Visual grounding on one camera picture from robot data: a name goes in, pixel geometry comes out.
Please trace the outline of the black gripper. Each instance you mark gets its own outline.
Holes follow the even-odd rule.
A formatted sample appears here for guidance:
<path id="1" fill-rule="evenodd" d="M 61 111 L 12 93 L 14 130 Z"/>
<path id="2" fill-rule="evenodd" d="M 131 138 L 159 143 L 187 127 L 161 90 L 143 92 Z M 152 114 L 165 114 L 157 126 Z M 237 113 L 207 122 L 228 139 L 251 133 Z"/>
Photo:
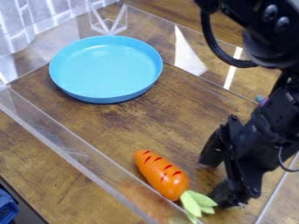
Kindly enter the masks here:
<path id="1" fill-rule="evenodd" d="M 261 193 L 263 176 L 299 151 L 299 114 L 255 110 L 245 124 L 235 115 L 213 131 L 199 164 L 224 163 L 227 178 L 208 193 L 219 208 L 244 207 Z"/>

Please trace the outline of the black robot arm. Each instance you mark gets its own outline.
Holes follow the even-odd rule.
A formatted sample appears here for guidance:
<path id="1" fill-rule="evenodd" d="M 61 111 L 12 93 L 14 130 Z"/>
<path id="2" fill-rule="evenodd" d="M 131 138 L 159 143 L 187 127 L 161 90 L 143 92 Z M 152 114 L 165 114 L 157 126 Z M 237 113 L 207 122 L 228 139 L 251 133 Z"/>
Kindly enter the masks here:
<path id="1" fill-rule="evenodd" d="M 243 123 L 233 115 L 207 141 L 199 163 L 225 165 L 227 179 L 209 197 L 219 207 L 240 207 L 260 196 L 265 172 L 299 152 L 299 0 L 193 0 L 200 7 L 203 36 L 213 54 L 239 68 L 261 66 L 281 74 L 271 93 Z M 219 47 L 211 14 L 221 11 L 244 28 L 247 60 Z"/>

